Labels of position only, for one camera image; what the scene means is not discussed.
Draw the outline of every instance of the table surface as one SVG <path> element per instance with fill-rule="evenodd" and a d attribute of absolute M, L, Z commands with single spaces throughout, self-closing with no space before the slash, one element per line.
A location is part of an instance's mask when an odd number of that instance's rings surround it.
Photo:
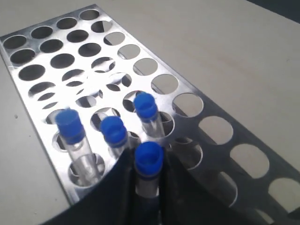
<path fill-rule="evenodd" d="M 10 0 L 0 35 L 93 3 L 300 170 L 296 22 L 245 0 Z M 41 223 L 68 202 L 2 60 L 0 71 L 1 223 Z"/>

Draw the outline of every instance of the plastic test tube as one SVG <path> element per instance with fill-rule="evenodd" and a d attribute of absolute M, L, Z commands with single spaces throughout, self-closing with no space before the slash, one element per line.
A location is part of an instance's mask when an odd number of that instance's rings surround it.
<path fill-rule="evenodd" d="M 76 110 L 66 109 L 55 117 L 62 142 L 68 151 L 83 186 L 96 184 L 101 175 L 94 160 L 85 130 Z"/>
<path fill-rule="evenodd" d="M 158 196 L 159 173 L 164 152 L 155 142 L 144 142 L 135 150 L 136 193 L 144 198 Z"/>
<path fill-rule="evenodd" d="M 154 97 L 142 92 L 135 97 L 134 106 L 146 134 L 155 138 L 164 137 L 164 127 Z"/>
<path fill-rule="evenodd" d="M 109 145 L 109 152 L 112 157 L 119 158 L 126 148 L 132 148 L 127 130 L 119 116 L 105 117 L 100 123 L 99 130 Z"/>

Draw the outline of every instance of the blue rubber stopper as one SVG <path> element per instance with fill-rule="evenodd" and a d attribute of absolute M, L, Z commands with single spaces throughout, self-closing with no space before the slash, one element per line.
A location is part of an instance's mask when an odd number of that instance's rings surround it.
<path fill-rule="evenodd" d="M 108 144 L 118 144 L 126 138 L 127 130 L 119 116 L 107 116 L 100 123 L 99 130 Z"/>
<path fill-rule="evenodd" d="M 85 131 L 76 110 L 66 109 L 60 111 L 55 117 L 55 122 L 60 135 L 66 140 L 67 144 L 78 143 L 85 137 Z"/>
<path fill-rule="evenodd" d="M 142 175 L 156 175 L 162 168 L 163 158 L 164 151 L 159 144 L 144 142 L 135 150 L 135 167 Z"/>
<path fill-rule="evenodd" d="M 156 115 L 158 111 L 158 107 L 155 103 L 154 97 L 151 94 L 148 94 L 146 92 L 142 92 L 138 94 L 135 97 L 133 104 L 135 106 L 137 115 L 142 120 L 147 120 L 152 118 L 153 116 Z"/>

